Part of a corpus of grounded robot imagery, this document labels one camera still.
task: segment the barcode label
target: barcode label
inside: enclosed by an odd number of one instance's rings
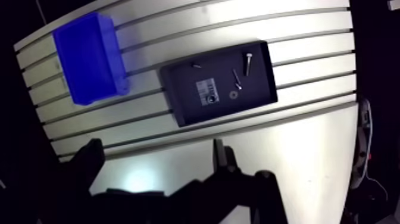
[[[206,79],[196,82],[201,105],[215,104],[220,101],[214,79]]]

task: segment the wire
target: wire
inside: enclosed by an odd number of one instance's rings
[[[367,107],[368,107],[368,116],[369,116],[369,118],[370,118],[370,134],[369,134],[369,138],[368,138],[367,158],[366,158],[366,160],[365,160],[364,171],[362,172],[362,179],[363,179],[364,177],[366,177],[367,180],[373,181],[373,182],[375,182],[376,184],[378,184],[379,187],[381,187],[381,189],[385,192],[386,201],[388,201],[388,199],[389,199],[389,194],[388,194],[388,192],[386,191],[386,189],[383,187],[383,185],[380,184],[379,181],[377,181],[377,180],[375,180],[375,179],[373,179],[373,178],[370,178],[370,177],[368,176],[368,159],[370,158],[370,151],[371,151],[371,142],[372,142],[372,133],[373,133],[373,129],[372,129],[372,127],[373,127],[373,122],[372,122],[371,104],[370,104],[370,102],[369,102],[367,99],[365,99],[365,102],[367,103]]]

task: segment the slatwall panel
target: slatwall panel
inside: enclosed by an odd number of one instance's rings
[[[37,114],[58,155],[90,138],[108,152],[170,144],[355,100],[355,54],[347,0],[96,1],[14,45]],[[50,33],[91,11],[112,17],[130,93],[88,106],[69,96]],[[179,128],[158,69],[205,51],[269,42],[278,103]]]

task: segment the blue storage bin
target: blue storage bin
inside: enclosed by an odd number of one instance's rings
[[[110,18],[90,13],[58,28],[53,37],[75,104],[88,105],[129,92]]]

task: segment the black metal tray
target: black metal tray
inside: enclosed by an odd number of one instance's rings
[[[252,54],[249,76],[247,54]],[[167,65],[160,75],[180,127],[277,102],[264,41],[206,52]]]

